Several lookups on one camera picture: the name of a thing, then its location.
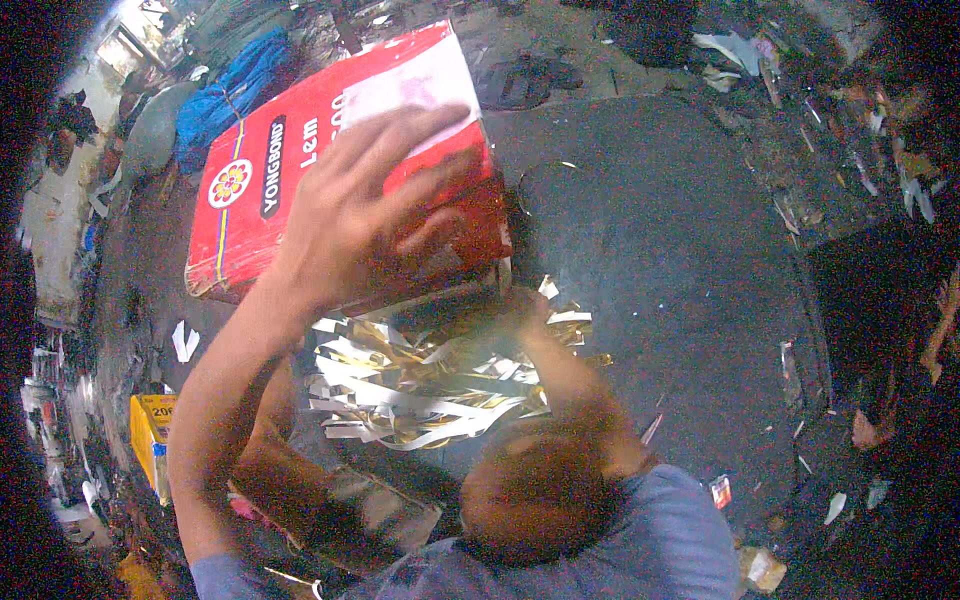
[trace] yellow box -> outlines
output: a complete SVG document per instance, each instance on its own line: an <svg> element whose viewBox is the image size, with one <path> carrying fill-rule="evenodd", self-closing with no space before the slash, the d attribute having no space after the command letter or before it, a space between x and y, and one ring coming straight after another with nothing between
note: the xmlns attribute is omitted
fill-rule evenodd
<svg viewBox="0 0 960 600"><path fill-rule="evenodd" d="M174 395L130 396L130 443L162 506L170 503L167 430L177 405Z"/></svg>

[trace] blue tarp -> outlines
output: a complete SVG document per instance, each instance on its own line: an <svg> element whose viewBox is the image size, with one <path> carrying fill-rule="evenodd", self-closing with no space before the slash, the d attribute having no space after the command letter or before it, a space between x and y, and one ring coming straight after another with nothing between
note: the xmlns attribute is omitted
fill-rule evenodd
<svg viewBox="0 0 960 600"><path fill-rule="evenodd" d="M239 120L237 114L247 116L268 100L264 89L291 56L286 33L274 29L247 44L215 82L183 105L177 114L175 149L182 172L204 168L210 144Z"/></svg>

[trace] cardboard box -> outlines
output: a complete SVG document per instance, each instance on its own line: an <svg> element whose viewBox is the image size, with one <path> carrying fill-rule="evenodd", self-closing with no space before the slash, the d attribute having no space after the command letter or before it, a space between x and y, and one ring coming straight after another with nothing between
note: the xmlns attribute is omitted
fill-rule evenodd
<svg viewBox="0 0 960 600"><path fill-rule="evenodd" d="M431 211L454 205L467 217L466 232L425 261L415 284L397 282L382 299L354 300L376 307L410 298L424 288L444 287L452 274L511 255L503 183L492 167L460 44L443 21L330 65L214 141L197 199L184 273L187 291L240 301L276 256L300 178L340 131L406 104L452 102L472 106L470 117L414 149L387 178L384 192L397 189L420 168L475 147L483 156L476 175L433 199L410 226L413 230Z"/></svg>
<svg viewBox="0 0 960 600"><path fill-rule="evenodd" d="M170 503L167 431L177 405L173 395L130 396L130 443L162 506Z"/></svg>

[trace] yellow stripe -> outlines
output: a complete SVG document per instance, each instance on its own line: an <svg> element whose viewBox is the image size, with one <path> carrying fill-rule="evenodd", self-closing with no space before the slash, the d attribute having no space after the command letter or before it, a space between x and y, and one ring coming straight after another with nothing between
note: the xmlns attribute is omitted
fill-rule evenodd
<svg viewBox="0 0 960 600"><path fill-rule="evenodd" d="M237 141L233 144L233 160L240 157L240 145L243 143L244 121L240 119L240 131L237 133ZM217 281L224 280L224 248L227 246L227 212L229 208L224 208L220 214L220 238L217 240Z"/></svg>

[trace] hair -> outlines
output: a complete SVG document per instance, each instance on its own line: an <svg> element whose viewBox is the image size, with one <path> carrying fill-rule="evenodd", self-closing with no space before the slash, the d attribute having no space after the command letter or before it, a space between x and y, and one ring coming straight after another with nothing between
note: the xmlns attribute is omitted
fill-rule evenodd
<svg viewBox="0 0 960 600"><path fill-rule="evenodd" d="M462 488L468 552L488 564L526 566L596 543L611 520L614 492L593 446L550 418L498 432Z"/></svg>

